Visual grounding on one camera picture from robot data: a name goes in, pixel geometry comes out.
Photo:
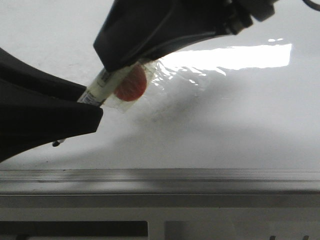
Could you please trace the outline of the dark gripper block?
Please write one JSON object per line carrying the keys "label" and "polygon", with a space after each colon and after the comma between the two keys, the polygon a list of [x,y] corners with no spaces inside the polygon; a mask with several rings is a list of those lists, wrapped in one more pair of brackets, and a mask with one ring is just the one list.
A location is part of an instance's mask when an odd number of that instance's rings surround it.
{"label": "dark gripper block", "polygon": [[274,0],[226,0],[225,29],[237,35],[253,25],[253,20],[263,22],[275,14]]}

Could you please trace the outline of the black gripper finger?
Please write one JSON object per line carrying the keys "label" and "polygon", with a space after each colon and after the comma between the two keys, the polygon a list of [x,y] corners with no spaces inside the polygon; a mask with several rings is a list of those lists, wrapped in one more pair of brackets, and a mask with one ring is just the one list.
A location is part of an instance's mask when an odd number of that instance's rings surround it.
{"label": "black gripper finger", "polygon": [[253,24],[235,0],[115,0],[93,47],[108,72]]}
{"label": "black gripper finger", "polygon": [[0,160],[96,132],[98,106],[79,103],[85,86],[38,70],[0,51]]}

